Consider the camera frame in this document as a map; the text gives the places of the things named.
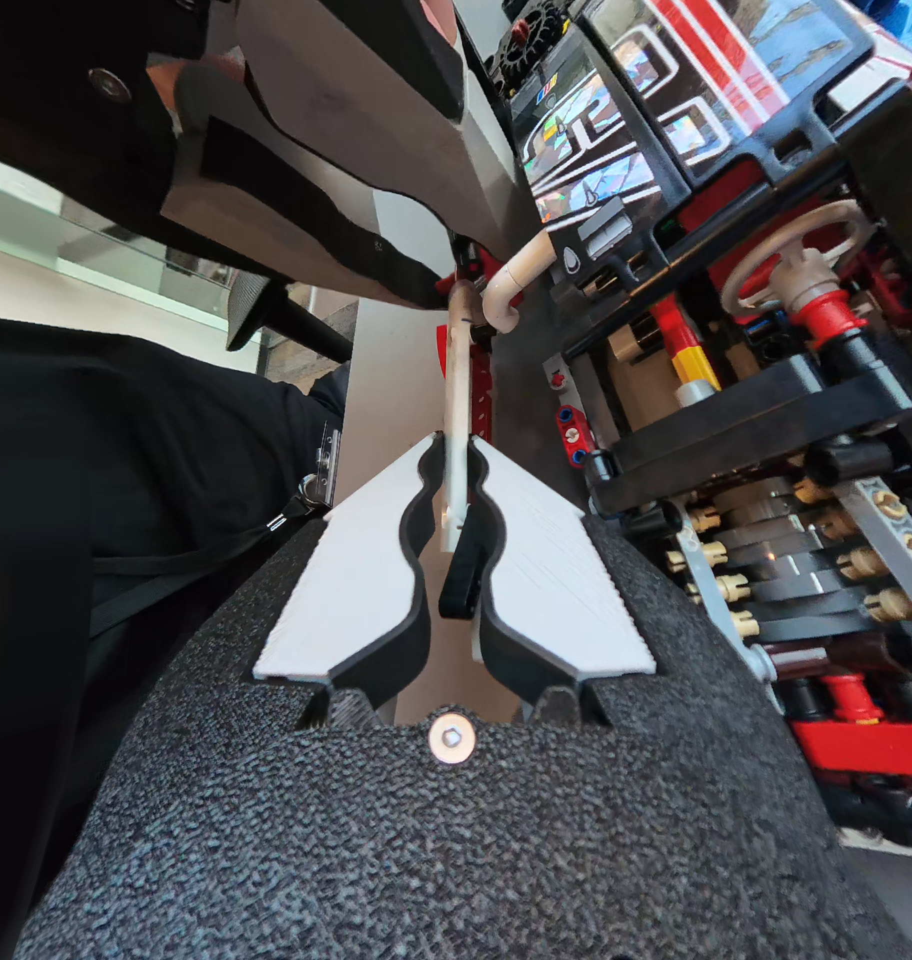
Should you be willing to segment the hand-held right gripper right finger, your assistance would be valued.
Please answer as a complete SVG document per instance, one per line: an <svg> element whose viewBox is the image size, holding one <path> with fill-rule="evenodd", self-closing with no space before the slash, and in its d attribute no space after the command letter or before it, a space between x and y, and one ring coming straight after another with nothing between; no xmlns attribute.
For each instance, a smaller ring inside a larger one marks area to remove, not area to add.
<svg viewBox="0 0 912 960"><path fill-rule="evenodd" d="M469 517L483 540L479 653L527 704L549 688L651 676L654 655L584 524L585 513L486 440L473 438Z"/></svg>

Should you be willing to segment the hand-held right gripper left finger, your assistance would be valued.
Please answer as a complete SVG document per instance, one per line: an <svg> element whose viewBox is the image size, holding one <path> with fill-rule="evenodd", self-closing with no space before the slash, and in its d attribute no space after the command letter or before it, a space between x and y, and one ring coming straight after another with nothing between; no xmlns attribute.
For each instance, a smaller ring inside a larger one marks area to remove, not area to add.
<svg viewBox="0 0 912 960"><path fill-rule="evenodd" d="M420 557L435 529L445 438L426 436L330 511L252 668L395 698L426 666L431 622Z"/></svg>

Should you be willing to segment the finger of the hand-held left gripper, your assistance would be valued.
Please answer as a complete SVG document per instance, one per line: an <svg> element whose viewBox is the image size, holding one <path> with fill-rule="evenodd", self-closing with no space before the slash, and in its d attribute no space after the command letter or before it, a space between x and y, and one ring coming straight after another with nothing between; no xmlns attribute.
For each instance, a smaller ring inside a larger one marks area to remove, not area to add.
<svg viewBox="0 0 912 960"><path fill-rule="evenodd" d="M541 231L454 2L242 1L235 19L271 121L298 144L497 259Z"/></svg>
<svg viewBox="0 0 912 960"><path fill-rule="evenodd" d="M380 235L373 190L267 120L213 66L174 84L181 127L161 214L259 264L265 275L419 309L442 309L439 276Z"/></svg>

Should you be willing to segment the white and red brick door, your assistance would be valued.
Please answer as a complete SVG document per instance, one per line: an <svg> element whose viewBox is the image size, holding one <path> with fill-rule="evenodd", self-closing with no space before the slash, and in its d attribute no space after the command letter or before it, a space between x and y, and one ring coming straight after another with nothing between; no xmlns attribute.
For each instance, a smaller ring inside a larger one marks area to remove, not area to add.
<svg viewBox="0 0 912 960"><path fill-rule="evenodd" d="M471 623L471 655L483 665L476 610L485 550L470 510L468 450L473 427L473 321L481 298L474 284L455 281L448 296L445 333L445 438L440 551L450 556L438 597L441 618Z"/></svg>

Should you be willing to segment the toy brick car model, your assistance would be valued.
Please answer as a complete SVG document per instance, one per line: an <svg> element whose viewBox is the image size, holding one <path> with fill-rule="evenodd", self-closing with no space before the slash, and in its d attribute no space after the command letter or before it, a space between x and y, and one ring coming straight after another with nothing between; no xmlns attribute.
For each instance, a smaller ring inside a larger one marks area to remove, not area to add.
<svg viewBox="0 0 912 960"><path fill-rule="evenodd" d="M487 93L587 506L761 681L853 845L912 853L912 2L503 2Z"/></svg>

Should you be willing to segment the grey desk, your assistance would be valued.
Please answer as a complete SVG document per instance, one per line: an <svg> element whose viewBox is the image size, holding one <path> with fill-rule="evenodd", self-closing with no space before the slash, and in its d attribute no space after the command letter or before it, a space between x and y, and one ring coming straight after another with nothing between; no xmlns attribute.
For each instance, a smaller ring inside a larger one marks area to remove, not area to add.
<svg viewBox="0 0 912 960"><path fill-rule="evenodd" d="M374 207L384 237L440 273L453 266L447 234L409 198L377 191ZM337 501L363 486L429 433L443 428L445 386L436 346L444 313L362 299L359 302L344 416ZM519 699L473 660L471 625L439 618L438 597L450 555L435 534L421 556L430 603L430 656L401 691L397 705L379 709L386 721L411 724L455 704L485 721L508 721ZM912 857L844 849L900 928L912 939Z"/></svg>

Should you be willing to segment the person's left hand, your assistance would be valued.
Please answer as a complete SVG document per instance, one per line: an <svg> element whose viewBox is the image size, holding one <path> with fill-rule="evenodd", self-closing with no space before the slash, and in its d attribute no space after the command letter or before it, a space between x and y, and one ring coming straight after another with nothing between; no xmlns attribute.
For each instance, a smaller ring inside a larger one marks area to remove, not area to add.
<svg viewBox="0 0 912 960"><path fill-rule="evenodd" d="M175 87L186 66L211 66L220 70L235 82L244 83L246 59L239 46L222 54L205 54L199 60L152 54L147 61L147 74L156 92L170 115L174 133L183 131L175 103Z"/></svg>

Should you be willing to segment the black office chair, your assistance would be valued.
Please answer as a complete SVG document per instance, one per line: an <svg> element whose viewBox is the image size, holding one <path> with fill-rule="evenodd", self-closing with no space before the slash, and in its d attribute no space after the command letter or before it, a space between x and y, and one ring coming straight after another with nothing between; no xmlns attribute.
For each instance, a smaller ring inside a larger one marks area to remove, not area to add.
<svg viewBox="0 0 912 960"><path fill-rule="evenodd" d="M279 279L238 271L229 287L225 349L243 349L266 329L338 364L352 359L354 345L289 296Z"/></svg>

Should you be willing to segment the person in black clothing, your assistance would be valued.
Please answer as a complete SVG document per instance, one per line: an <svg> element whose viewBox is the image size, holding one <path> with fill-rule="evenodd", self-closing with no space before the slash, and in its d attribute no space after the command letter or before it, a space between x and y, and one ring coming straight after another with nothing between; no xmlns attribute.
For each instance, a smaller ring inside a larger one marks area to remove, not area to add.
<svg viewBox="0 0 912 960"><path fill-rule="evenodd" d="M304 522L349 377L0 318L0 958L164 669Z"/></svg>

